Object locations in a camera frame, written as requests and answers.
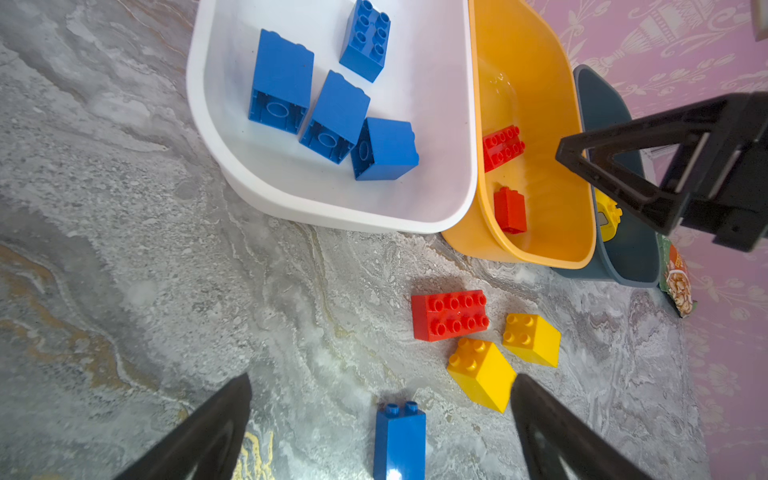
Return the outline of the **yellow long lego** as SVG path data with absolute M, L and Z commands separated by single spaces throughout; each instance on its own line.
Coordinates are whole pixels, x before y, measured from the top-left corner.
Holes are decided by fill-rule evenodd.
M 618 207 L 615 200 L 600 190 L 595 191 L 595 201 L 597 206 L 596 219 L 600 227 L 601 238 L 603 242 L 608 242 L 617 234 L 623 211 Z

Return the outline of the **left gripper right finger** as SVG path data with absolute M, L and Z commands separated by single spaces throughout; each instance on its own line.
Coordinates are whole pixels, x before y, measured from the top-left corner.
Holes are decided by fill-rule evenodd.
M 527 374 L 511 387 L 510 403 L 531 479 L 647 479 L 649 475 L 601 439 Z

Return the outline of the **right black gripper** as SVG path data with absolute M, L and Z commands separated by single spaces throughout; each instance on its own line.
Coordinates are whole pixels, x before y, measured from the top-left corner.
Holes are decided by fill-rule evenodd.
M 620 161 L 677 147 L 659 184 Z M 750 252 L 767 236 L 767 94 L 727 94 L 560 140 L 556 160 L 663 234 L 677 225 Z

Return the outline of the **blue square lego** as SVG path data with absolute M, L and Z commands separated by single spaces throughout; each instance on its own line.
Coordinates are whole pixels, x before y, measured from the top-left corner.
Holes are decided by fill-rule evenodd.
M 297 134 L 309 110 L 314 53 L 262 29 L 248 119 Z

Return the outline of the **small red lego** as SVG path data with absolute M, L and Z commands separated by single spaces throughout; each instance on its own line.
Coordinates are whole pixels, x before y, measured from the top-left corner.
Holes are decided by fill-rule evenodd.
M 527 232 L 525 197 L 518 191 L 502 187 L 495 192 L 494 214 L 504 233 L 516 235 Z

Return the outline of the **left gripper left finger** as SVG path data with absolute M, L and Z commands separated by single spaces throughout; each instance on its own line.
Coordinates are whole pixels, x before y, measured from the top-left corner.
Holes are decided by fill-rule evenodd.
M 230 479 L 250 417 L 252 388 L 243 373 L 129 465 L 120 479 Z

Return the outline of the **blue long lego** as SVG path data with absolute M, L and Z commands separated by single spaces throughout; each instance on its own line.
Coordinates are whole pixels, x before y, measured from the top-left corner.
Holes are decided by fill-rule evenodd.
M 348 18 L 340 64 L 373 83 L 386 62 L 391 20 L 370 1 L 357 0 Z

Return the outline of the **yellow plastic container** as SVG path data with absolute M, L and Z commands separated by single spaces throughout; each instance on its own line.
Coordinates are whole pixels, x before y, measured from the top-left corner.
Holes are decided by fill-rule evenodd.
M 476 138 L 515 126 L 525 150 L 492 171 L 477 161 L 473 202 L 442 236 L 469 257 L 581 269 L 597 242 L 592 188 L 555 159 L 560 140 L 582 130 L 567 55 L 524 1 L 472 1 L 469 20 Z M 503 187 L 524 198 L 524 233 L 507 234 L 496 222 L 494 195 Z

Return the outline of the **red long lego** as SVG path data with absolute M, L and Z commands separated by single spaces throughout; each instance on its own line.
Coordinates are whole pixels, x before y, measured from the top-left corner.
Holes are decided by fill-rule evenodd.
M 484 136 L 482 147 L 486 173 L 522 155 L 526 149 L 520 139 L 520 129 L 515 125 Z

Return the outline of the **dark teal plastic container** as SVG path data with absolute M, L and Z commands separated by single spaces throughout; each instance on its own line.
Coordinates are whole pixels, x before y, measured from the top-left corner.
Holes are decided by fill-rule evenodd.
M 574 69 L 574 81 L 583 130 L 607 128 L 632 120 L 621 95 L 587 65 Z M 605 242 L 597 237 L 592 259 L 578 270 L 556 269 L 565 278 L 615 282 L 622 286 L 653 288 L 661 271 L 656 232 L 625 213 L 616 236 Z

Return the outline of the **white plastic container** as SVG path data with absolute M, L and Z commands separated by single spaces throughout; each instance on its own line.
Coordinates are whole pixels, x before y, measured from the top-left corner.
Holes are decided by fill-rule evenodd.
M 464 1 L 203 1 L 186 84 L 225 180 L 264 213 L 431 234 L 469 209 Z

